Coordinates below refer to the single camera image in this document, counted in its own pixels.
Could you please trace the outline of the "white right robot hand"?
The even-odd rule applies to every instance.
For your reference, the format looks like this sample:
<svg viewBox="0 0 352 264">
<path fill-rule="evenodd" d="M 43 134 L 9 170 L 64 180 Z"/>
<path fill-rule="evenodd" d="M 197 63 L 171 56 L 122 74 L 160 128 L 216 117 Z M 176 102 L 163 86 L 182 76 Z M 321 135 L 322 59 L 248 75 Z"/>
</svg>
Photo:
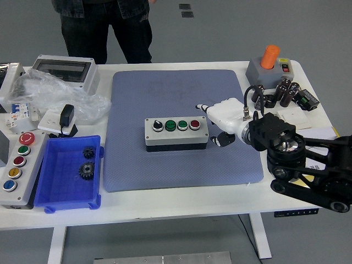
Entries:
<svg viewBox="0 0 352 264">
<path fill-rule="evenodd" d="M 228 146 L 236 137 L 243 143 L 250 144 L 250 111 L 238 99 L 229 98 L 213 106 L 198 104 L 196 108 L 204 111 L 212 124 L 221 129 L 218 136 L 211 137 L 211 141 L 217 146 Z"/>
</svg>

